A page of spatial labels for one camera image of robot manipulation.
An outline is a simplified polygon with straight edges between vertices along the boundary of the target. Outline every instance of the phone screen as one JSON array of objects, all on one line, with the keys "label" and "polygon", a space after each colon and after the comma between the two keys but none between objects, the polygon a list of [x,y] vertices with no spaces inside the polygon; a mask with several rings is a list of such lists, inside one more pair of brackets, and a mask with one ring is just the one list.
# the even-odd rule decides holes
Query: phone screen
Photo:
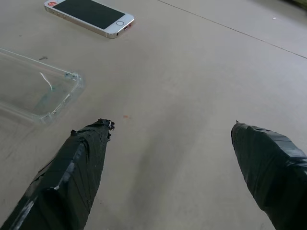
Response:
[{"label": "phone screen", "polygon": [[66,0],[53,8],[103,30],[125,15],[91,0]]}]

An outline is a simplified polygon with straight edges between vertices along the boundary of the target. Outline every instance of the floor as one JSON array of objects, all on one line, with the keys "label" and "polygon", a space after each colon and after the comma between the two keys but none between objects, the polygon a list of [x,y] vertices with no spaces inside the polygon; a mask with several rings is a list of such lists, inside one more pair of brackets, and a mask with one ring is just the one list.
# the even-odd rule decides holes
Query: floor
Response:
[{"label": "floor", "polygon": [[136,24],[109,40],[1,3],[0,46],[82,74],[49,126],[0,116],[0,224],[69,136],[116,122],[86,230],[273,230],[231,145],[236,119],[307,151],[307,15],[279,0],[105,0]]}]

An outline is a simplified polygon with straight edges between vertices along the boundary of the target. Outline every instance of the clear phone case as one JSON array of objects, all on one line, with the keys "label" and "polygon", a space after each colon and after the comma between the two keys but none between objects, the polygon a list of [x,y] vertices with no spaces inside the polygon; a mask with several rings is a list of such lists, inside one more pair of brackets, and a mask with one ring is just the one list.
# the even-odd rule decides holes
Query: clear phone case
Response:
[{"label": "clear phone case", "polygon": [[0,48],[0,109],[49,123],[83,88],[77,73]]}]

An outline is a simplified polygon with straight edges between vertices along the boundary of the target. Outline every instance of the black tape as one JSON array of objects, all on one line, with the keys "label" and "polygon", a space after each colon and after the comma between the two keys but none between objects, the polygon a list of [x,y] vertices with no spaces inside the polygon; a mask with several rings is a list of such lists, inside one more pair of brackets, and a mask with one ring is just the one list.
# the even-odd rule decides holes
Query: black tape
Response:
[{"label": "black tape", "polygon": [[40,170],[1,230],[81,230],[100,185],[110,120],[72,131]]},{"label": "black tape", "polygon": [[307,230],[307,157],[286,136],[236,123],[232,144],[248,189],[277,230]]}]

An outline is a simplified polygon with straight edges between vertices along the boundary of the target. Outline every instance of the black electrical tape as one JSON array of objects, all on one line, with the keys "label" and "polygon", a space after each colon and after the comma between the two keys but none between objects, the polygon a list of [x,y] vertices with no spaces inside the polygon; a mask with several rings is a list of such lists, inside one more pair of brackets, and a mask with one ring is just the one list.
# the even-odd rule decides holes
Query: black electrical tape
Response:
[{"label": "black electrical tape", "polygon": [[0,230],[82,230],[104,166],[110,120],[72,131],[40,170]]},{"label": "black electrical tape", "polygon": [[286,136],[236,123],[232,144],[244,180],[277,230],[307,230],[307,157]]}]

